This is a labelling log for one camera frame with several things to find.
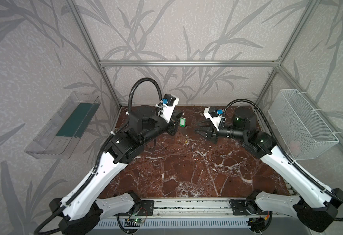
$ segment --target metal grille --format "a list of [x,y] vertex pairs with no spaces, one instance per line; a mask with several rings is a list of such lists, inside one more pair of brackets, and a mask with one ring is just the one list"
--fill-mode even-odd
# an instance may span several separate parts
[[268,113],[295,159],[314,159],[338,143],[336,135],[296,89],[280,90]]
[[[147,229],[170,229],[170,228],[249,228],[246,218],[196,218],[196,219],[146,219],[145,223],[140,225],[140,228]],[[139,227],[129,227],[125,223],[125,219],[121,219],[122,225],[128,229],[136,229]],[[95,227],[95,229],[117,229],[118,223],[116,219],[103,219]]]

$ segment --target gray leaf pattern wallpaper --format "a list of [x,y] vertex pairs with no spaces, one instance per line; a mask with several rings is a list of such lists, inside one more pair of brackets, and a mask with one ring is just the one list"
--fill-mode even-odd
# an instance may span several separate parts
[[[101,101],[72,156],[25,153],[72,91]],[[118,112],[64,1],[0,0],[0,235],[33,233],[90,170]]]
[[[343,0],[319,3],[282,66],[343,135]],[[275,89],[282,83],[283,87]],[[275,98],[272,94],[280,89],[291,87],[277,75],[260,103],[264,111],[268,111]],[[343,189],[343,153],[337,146],[316,159],[299,163],[331,187]],[[339,216],[343,217],[343,206]],[[343,223],[334,222],[325,234],[343,234]]]
[[[307,2],[76,1],[101,60],[275,60]],[[123,105],[128,84],[144,76],[180,104],[223,105],[255,100],[271,69],[107,67],[106,73]],[[149,89],[139,88],[134,101],[137,96],[138,104],[154,103]]]
[[[276,60],[309,0],[75,0],[101,60]],[[32,234],[90,170],[118,109],[64,1],[0,0],[0,235]],[[321,0],[283,66],[343,133],[343,0]],[[106,67],[121,104],[141,77],[180,104],[256,100],[271,67]],[[267,111],[277,75],[260,102]],[[142,84],[134,103],[153,104]],[[101,105],[68,160],[24,152],[72,91]],[[301,165],[343,188],[343,154],[333,147]],[[57,221],[50,224],[50,229]],[[327,234],[343,234],[334,223]]]

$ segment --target brown marble surface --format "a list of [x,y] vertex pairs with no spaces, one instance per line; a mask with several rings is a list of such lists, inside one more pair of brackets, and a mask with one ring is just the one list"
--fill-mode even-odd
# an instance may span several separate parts
[[[176,108],[185,112],[185,128],[179,127],[175,136],[159,136],[156,147],[137,156],[100,198],[128,190],[141,198],[247,197],[254,189],[268,193],[277,189],[278,194],[288,195],[282,177],[246,152],[238,141],[221,138],[213,144],[194,132],[197,122],[205,120],[205,106]],[[228,110],[227,117],[232,117],[235,108]],[[117,127],[127,120],[126,110],[122,108]]]

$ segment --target clear plastic tray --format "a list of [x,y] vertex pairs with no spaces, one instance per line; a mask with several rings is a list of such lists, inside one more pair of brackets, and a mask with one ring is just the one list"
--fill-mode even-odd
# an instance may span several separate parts
[[25,152],[37,159],[70,158],[101,104],[98,97],[72,92]]

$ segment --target mesh basket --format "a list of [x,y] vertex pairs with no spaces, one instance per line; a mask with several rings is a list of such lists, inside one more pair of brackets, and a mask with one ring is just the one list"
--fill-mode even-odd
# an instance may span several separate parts
[[296,160],[314,159],[338,143],[336,135],[296,89],[280,90],[268,113]]

